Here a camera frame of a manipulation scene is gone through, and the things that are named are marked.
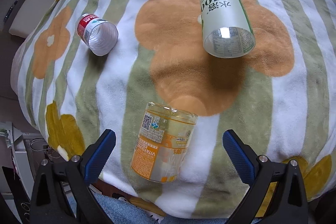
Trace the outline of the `white cushioned headboard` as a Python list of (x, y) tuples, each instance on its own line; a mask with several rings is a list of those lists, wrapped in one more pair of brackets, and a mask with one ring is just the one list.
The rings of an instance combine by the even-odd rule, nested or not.
[(9, 28), (9, 33), (20, 38), (26, 38), (33, 32), (54, 1), (25, 0)]

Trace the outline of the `green label clear plastic cup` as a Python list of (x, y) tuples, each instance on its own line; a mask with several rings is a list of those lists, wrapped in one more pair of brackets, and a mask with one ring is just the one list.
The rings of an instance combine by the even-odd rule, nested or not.
[(203, 48), (221, 59), (243, 57), (255, 45), (255, 36), (241, 0), (199, 0)]

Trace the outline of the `orange label clear plastic cup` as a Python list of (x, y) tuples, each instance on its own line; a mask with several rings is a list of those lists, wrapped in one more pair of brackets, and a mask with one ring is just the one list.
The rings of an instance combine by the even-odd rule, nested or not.
[(131, 168), (150, 181), (175, 181), (197, 120), (194, 113), (149, 102), (139, 129)]

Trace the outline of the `red label clear plastic cup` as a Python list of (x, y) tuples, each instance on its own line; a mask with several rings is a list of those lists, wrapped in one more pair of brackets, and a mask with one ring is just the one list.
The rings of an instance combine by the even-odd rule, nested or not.
[(107, 55), (118, 41), (117, 27), (95, 14), (83, 14), (77, 21), (76, 32), (96, 56)]

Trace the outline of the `striped floral fleece blanket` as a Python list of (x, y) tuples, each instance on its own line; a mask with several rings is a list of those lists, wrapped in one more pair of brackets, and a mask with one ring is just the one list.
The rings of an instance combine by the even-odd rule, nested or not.
[[(55, 0), (17, 50), (11, 87), (27, 121), (68, 160), (107, 128), (116, 147), (101, 179), (178, 218), (226, 218), (248, 190), (222, 146), (233, 129), (257, 154), (296, 159), (308, 200), (335, 188), (335, 0), (241, 0), (252, 52), (203, 48), (199, 0)], [(83, 14), (113, 23), (96, 56)], [(197, 114), (178, 178), (141, 178), (131, 158), (148, 102)]]

